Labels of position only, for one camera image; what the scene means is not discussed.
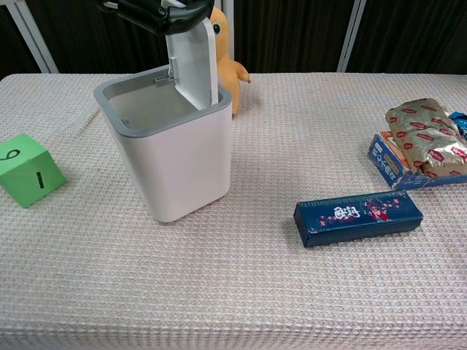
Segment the black robotic arm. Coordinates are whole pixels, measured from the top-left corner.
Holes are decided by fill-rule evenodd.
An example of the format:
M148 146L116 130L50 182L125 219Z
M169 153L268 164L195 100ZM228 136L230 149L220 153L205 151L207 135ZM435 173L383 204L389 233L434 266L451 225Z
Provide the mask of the black robotic arm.
M94 0L99 9L120 17L157 35L184 33L210 17L214 0L198 0L186 7L161 6L161 0Z

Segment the trash can lid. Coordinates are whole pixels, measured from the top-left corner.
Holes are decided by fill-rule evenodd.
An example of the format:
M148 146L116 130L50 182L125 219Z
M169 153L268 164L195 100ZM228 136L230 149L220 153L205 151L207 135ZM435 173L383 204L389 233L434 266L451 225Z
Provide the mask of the trash can lid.
M176 0L163 0L161 5L185 6ZM166 36L169 75L174 78L178 92L199 110L218 102L215 42L207 17L185 33Z

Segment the white trash can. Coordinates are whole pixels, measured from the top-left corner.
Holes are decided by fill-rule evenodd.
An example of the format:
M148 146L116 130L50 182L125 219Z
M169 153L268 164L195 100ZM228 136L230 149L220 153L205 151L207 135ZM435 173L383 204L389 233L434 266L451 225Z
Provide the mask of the white trash can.
M148 209L172 222L230 187L232 100L217 84L206 18L166 37L169 65L99 85L94 96Z

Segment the gold wrapper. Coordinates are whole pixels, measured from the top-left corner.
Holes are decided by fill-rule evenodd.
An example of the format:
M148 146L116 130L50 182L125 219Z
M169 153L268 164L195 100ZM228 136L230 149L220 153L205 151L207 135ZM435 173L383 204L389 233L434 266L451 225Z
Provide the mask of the gold wrapper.
M394 141L413 172L432 177L467 174L467 141L447 115L432 98L406 102L386 113Z

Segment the blue rectangular package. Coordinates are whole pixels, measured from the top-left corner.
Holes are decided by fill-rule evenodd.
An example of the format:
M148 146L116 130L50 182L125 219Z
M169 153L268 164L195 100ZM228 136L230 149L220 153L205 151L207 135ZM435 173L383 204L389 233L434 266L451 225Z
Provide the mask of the blue rectangular package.
M412 173L387 146L380 133L374 136L368 151L368 157L378 168L392 190L415 190L421 187L467 182L466 174L432 178L421 173Z
M305 247L407 232L423 219L403 190L298 202L293 217Z

